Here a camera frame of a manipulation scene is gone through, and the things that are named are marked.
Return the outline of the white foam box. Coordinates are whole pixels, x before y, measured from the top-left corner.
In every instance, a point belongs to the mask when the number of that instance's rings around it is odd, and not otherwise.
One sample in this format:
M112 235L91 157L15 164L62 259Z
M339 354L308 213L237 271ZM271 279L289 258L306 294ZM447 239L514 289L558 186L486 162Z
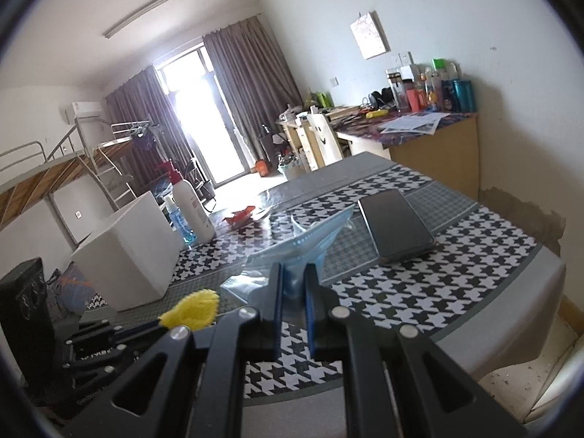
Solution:
M98 223L71 260L109 307L125 311L166 294L182 248L147 192Z

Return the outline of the white air conditioner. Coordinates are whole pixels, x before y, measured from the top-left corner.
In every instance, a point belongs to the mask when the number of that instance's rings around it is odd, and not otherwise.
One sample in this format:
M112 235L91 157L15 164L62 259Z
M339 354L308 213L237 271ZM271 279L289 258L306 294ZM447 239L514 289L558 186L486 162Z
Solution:
M65 115L68 124L77 122L102 120L103 109L100 102L72 102L66 109Z

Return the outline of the papers on desk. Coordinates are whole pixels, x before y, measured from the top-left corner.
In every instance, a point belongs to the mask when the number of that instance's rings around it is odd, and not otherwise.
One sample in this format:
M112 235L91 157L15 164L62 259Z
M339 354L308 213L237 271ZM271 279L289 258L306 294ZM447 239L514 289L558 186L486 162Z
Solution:
M446 113L417 113L403 115L379 125L381 134L434 135Z

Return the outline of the far wooden desk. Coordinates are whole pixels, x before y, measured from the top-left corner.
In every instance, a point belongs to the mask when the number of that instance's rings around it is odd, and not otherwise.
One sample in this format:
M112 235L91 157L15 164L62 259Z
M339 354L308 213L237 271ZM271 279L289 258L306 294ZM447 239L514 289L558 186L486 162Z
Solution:
M279 121L295 154L300 156L308 171L316 171L325 166L315 132L307 117L294 121Z

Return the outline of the black speaker box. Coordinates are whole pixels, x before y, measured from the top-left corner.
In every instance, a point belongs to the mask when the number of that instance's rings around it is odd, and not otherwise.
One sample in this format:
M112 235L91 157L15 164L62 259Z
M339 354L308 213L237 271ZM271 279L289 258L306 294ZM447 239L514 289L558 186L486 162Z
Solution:
M28 383L43 378L53 362L54 329L46 297L39 257L21 262L1 279L1 326Z

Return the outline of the white bucket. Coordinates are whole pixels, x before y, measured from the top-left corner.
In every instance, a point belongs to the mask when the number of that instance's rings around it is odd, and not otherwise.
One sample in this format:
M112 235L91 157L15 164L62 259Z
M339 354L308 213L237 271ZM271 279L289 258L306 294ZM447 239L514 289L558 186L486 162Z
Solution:
M302 162L296 156L286 156L279 160L278 171L287 181L296 179L305 174Z

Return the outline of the white lotion pump bottle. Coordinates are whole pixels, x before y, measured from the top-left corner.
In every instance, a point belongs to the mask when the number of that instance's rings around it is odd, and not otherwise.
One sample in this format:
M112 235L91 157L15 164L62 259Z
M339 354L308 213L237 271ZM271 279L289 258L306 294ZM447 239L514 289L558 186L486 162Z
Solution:
M196 236L200 244L207 243L215 237L215 229L203 208L193 185L187 181L174 167L171 160L160 164L160 169L166 171L172 184L172 195L176 205Z

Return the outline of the blue liquid bottle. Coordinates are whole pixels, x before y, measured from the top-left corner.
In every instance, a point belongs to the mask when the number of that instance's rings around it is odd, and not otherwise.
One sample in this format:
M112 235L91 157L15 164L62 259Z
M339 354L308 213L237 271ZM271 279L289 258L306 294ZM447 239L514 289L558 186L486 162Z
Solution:
M182 215L182 212L176 205L173 197L171 195L165 196L164 202L169 219L175 229L179 232L184 244L188 247L193 246L196 243L196 235L193 230L191 230L190 226L188 226L188 222Z

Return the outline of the brown curtain left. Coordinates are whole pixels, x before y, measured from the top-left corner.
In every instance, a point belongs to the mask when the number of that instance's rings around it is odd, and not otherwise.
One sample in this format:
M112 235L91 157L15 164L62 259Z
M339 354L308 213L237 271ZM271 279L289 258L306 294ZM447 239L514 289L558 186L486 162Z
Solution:
M167 159L193 186L198 184L192 172L185 172L194 153L152 65L107 95L105 101L114 123L151 121L158 128L157 141L149 148L143 141L134 141L125 154L136 190L143 193L150 188L162 174L156 167Z

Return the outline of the teal bottle on desk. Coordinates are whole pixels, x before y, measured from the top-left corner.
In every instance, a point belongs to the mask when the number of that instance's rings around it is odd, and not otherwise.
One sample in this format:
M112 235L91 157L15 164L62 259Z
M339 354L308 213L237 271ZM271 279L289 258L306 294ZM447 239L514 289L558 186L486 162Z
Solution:
M471 81L456 79L454 81L454 89L460 111L464 113L476 112L477 108Z

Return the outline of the wall picture canvas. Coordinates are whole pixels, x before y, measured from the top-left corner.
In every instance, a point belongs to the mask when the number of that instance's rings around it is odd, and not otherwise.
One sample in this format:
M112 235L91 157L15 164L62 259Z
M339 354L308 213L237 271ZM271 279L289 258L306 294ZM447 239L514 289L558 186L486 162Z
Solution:
M360 15L349 29L365 60L389 53L390 45L375 10Z

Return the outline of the ceiling light tube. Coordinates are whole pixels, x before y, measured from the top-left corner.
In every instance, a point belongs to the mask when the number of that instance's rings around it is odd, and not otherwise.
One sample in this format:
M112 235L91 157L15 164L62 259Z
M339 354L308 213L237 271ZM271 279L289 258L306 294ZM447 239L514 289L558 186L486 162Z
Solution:
M171 1L171 0L149 0L149 2L146 2L142 6L139 6L138 9L132 11L127 16L120 19L118 22L115 22L115 24L112 25L110 28L108 28L102 34L102 36L105 39L110 40L113 36L120 33L123 29L125 29L127 26L131 25L137 19L142 18L147 13L153 11L154 9L164 5L165 3L169 2L169 1Z

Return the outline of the yellow soft cloth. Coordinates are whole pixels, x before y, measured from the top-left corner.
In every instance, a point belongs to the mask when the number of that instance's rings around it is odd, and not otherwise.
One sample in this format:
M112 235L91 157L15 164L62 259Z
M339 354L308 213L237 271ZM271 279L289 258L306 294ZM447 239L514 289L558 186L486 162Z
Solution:
M158 323L168 330L186 326L197 331L210 326L216 319L220 297L213 290L200 290L183 297L171 310L158 319Z

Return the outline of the smiley wooden chair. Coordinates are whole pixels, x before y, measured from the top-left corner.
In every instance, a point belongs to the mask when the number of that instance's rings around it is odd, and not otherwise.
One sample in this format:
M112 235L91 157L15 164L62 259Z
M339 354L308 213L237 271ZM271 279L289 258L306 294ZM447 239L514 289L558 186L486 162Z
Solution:
M324 164L328 166L342 161L342 148L329 119L324 114L308 114L308 122L313 129Z

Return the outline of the houndstooth tablecloth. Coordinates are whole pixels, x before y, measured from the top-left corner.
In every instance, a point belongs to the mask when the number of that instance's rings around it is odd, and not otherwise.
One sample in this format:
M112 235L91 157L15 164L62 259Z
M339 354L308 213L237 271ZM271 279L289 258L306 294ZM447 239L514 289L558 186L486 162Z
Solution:
M496 212L372 154L263 193L267 216L181 253L162 300L118 313L95 297L85 316L123 325L151 320L184 294L218 289L249 255L289 238L295 224L310 226L388 189L404 195L437 247L383 266L355 214L328 249L323 283L379 326L417 326L474 378L537 357L562 296L564 262Z

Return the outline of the black smartphone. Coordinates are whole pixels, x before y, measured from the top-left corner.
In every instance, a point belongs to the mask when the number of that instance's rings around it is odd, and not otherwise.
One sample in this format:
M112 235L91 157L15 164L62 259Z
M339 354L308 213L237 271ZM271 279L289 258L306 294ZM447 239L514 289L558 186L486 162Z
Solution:
M381 264L423 255L437 246L435 236L398 190L363 197L357 205Z

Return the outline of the brown curtain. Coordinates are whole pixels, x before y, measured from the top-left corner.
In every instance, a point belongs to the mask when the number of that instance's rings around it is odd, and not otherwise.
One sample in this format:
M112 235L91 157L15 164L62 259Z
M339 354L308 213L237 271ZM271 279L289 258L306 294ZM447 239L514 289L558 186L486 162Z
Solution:
M262 139L302 97L278 43L256 16L203 36L233 121L255 160L270 161Z
M152 65L107 95L105 101L114 123L151 121L158 128L157 141L149 148L143 141L134 141L125 154L136 190L143 193L150 188L162 174L156 167L167 159L193 186L198 184L192 172L185 172L194 153Z

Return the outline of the wooden desk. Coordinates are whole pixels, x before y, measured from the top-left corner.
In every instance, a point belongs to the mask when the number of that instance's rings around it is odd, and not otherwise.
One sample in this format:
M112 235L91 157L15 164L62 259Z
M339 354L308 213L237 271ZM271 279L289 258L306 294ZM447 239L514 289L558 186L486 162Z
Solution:
M397 132L384 134L380 124L394 116L367 119L359 116L335 134L357 155L370 152L427 175L477 200L480 187L479 141L475 113L451 113L441 119L432 135Z
M294 121L279 121L295 154L300 156L308 171L316 171L325 166L315 132L307 117Z

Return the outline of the blue face mask packet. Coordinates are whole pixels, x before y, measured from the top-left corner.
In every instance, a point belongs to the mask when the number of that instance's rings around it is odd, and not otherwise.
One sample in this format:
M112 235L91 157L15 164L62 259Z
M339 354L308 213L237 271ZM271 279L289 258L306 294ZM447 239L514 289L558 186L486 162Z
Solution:
M250 254L242 272L225 280L220 291L239 304L247 304L253 291L267 285L271 267L278 263L283 269L284 296L296 300L303 292L305 267L315 264L318 273L323 271L327 251L338 234L351 225L353 210L354 206L350 205L308 228L290 216L294 235Z

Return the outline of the orange container on floor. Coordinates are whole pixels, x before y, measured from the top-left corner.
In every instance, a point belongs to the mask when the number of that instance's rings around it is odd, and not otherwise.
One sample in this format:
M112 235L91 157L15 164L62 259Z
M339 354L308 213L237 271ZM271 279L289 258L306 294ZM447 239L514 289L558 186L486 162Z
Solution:
M254 165L256 173L260 177L266 177L270 175L270 166L269 163L263 159L257 160Z

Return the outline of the red snack packet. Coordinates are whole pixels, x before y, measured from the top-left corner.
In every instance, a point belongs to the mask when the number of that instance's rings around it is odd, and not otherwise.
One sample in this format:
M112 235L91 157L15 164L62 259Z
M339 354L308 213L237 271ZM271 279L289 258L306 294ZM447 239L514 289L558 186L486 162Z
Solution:
M242 210L233 212L230 216L223 218L223 221L230 227L236 228L237 226L242 226L244 223L248 222L253 215L253 211L256 209L255 206L247 206Z

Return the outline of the brown curtain right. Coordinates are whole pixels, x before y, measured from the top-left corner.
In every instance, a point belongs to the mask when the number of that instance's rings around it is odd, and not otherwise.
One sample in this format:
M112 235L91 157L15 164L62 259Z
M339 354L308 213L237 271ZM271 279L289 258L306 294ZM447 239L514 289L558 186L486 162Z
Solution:
M278 43L256 16L203 36L233 121L255 160L270 161L262 139L302 97Z

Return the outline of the metal bunk bed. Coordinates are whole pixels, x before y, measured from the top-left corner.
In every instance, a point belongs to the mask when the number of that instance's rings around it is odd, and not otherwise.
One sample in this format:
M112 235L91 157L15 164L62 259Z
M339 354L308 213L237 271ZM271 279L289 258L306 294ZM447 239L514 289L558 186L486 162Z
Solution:
M7 227L36 203L45 201L53 210L67 241L72 247L78 247L79 241L60 212L54 194L67 184L89 176L112 210L117 212L125 202L136 199L137 194L131 187L134 177L123 173L114 159L125 154L136 139L153 127L149 120L112 124L111 141L91 145L83 135L80 121L76 120L51 151L45 151L40 141L29 141L3 151L1 156L5 158L32 149L31 153L3 166L3 172L37 156L42 163L1 185L1 226Z

